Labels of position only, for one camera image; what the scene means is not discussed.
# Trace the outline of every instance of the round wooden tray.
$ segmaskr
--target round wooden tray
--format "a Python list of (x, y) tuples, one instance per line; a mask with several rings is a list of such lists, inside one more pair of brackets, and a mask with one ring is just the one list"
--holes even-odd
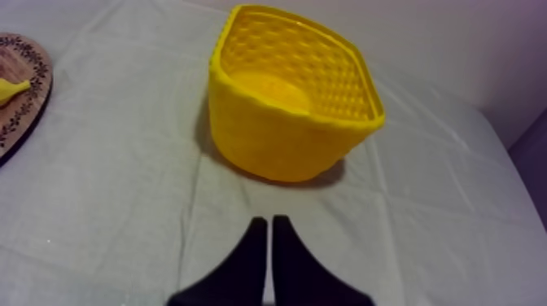
[(0, 107), (0, 166), (17, 152), (46, 109), (52, 70), (50, 57), (35, 41), (0, 33), (0, 77), (12, 83), (30, 80), (31, 86)]

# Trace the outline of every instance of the decorative plate border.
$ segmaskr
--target decorative plate border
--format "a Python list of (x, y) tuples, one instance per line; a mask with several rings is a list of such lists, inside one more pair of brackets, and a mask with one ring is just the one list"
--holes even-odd
[(33, 65), (34, 70), (34, 76), (30, 79), (30, 89), (23, 93), (26, 95), (26, 101), (15, 111), (15, 115), (10, 118), (10, 122), (4, 124), (0, 129), (0, 148), (4, 148), (7, 136), (15, 132), (21, 118), (30, 113), (33, 99), (37, 98), (38, 93), (43, 90), (44, 79), (46, 79), (46, 74), (50, 71), (50, 67), (44, 63), (45, 59), (43, 59), (42, 55), (36, 52), (34, 47), (21, 39), (20, 36), (0, 37), (0, 46), (10, 46), (13, 50), (18, 51), (22, 58), (27, 59)]

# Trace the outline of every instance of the plastic basket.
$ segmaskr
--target plastic basket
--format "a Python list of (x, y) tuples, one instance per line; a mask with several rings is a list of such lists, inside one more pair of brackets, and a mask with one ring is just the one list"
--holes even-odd
[(209, 68), (212, 137), (229, 161), (275, 181), (305, 181), (384, 122), (358, 49), (272, 7), (235, 7)]

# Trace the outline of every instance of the white tablecloth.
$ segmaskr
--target white tablecloth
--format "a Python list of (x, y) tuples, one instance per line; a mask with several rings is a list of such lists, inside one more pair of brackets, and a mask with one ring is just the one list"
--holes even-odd
[(203, 101), (225, 18), (181, 0), (0, 4), (2, 30), (55, 65), (0, 169), (1, 305), (160, 305), (278, 213), (378, 305), (545, 305), (547, 236), (491, 126), (395, 68), (370, 63), (386, 126), (312, 184), (224, 164)]

